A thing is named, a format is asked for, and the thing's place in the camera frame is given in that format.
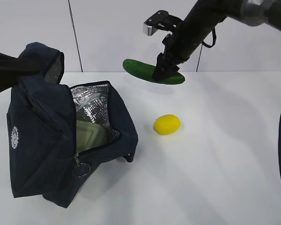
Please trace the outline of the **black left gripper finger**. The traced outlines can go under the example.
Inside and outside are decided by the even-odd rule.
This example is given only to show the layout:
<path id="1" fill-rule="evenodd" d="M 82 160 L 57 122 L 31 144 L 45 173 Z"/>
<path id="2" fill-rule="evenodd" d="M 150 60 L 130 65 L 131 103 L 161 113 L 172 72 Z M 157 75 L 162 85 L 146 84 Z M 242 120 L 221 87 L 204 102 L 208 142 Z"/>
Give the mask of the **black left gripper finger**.
<path id="1" fill-rule="evenodd" d="M 0 93 L 17 85 L 18 77 L 35 75 L 43 67 L 42 56 L 27 48 L 18 57 L 0 53 Z"/>

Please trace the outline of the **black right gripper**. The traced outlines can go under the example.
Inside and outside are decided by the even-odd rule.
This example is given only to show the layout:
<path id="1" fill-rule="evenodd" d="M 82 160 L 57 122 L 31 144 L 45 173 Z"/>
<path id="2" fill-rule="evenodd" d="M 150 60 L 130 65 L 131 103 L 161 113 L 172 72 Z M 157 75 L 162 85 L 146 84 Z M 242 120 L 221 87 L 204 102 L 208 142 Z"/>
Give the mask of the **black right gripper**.
<path id="1" fill-rule="evenodd" d="M 194 46 L 181 39 L 177 34 L 167 34 L 163 39 L 164 52 L 157 56 L 156 67 L 152 78 L 156 82 L 163 81 L 179 71 L 177 65 L 189 60 Z"/>

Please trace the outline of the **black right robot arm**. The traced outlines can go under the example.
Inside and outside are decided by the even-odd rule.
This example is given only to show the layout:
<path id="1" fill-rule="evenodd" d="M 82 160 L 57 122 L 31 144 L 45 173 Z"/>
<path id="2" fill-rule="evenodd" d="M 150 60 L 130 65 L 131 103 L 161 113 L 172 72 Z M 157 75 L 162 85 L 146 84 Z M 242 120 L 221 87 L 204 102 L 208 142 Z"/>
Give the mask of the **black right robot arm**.
<path id="1" fill-rule="evenodd" d="M 209 33 L 216 39 L 215 28 L 227 17 L 252 27 L 266 23 L 281 31 L 281 0 L 199 0 L 183 20 L 157 11 L 144 22 L 147 35 L 157 30 L 170 34 L 163 39 L 164 51 L 157 56 L 153 79 L 159 82 L 173 76 L 199 45 L 212 48 L 204 40 Z"/>

